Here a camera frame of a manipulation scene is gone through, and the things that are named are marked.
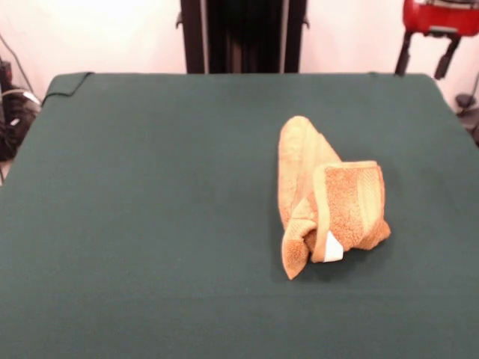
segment crumpled towel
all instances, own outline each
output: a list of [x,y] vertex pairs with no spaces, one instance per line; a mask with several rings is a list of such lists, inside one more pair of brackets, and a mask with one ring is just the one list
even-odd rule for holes
[[305,117],[291,118],[278,146],[281,256],[290,279],[311,261],[342,260],[351,248],[370,250],[391,231],[385,189],[375,161],[342,162]]

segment black metal frame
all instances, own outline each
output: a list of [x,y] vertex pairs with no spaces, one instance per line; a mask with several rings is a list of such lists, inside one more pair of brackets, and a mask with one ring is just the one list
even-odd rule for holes
[[181,0],[181,23],[185,43],[186,71],[204,73],[201,0]]
[[[208,13],[208,49],[210,73],[231,73],[229,65],[231,46],[229,33],[233,19],[225,18],[225,2],[228,0],[206,0]],[[260,0],[229,0],[231,4],[248,7],[257,6]],[[280,58],[281,14],[283,0],[263,0],[267,15],[257,28],[256,43],[242,46],[242,73],[278,73]],[[302,26],[305,20],[307,0],[290,0],[287,21],[287,39],[284,58],[284,71],[297,73],[301,52]],[[203,34],[201,30],[201,0],[181,0],[181,23],[188,73],[205,73]],[[244,45],[248,35],[235,34],[235,41]]]

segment towel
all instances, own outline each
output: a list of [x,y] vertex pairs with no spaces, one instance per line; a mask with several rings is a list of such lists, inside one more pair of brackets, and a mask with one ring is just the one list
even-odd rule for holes
[[342,162],[305,117],[293,117],[278,146],[281,256],[290,279],[311,261],[342,260],[351,248],[370,250],[391,233],[385,189],[375,161]]

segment table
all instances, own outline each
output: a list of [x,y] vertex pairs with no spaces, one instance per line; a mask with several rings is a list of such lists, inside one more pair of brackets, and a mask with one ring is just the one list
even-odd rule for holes
[[[281,267],[277,145],[374,159],[392,235]],[[3,358],[476,358],[479,152],[434,82],[55,78],[0,191]]]

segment red object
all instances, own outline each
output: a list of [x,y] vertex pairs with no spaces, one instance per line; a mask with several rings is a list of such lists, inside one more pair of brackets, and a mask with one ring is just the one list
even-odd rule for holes
[[479,34],[478,7],[478,0],[404,0],[403,22],[406,31],[394,73],[404,76],[409,63],[412,35],[419,33],[451,40],[434,73],[435,79],[443,79],[461,38]]
[[460,36],[479,34],[479,10],[473,8],[473,4],[453,1],[431,1],[428,4],[426,1],[405,0],[403,22],[407,31],[422,34],[429,34],[434,28],[455,29],[455,33]]

